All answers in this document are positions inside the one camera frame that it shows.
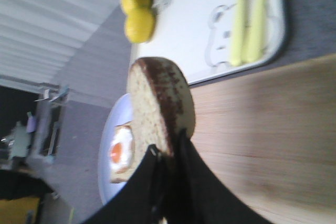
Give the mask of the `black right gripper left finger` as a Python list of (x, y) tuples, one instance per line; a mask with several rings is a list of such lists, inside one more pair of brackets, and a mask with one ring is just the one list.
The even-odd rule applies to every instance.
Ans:
[(126, 185), (84, 223), (161, 223), (167, 176), (162, 152), (149, 145)]

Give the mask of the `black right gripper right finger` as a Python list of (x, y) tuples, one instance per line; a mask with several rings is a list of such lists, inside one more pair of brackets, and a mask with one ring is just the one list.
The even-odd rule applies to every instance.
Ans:
[(175, 170), (165, 195), (168, 223), (267, 223), (235, 196), (200, 157), (186, 131), (174, 142)]

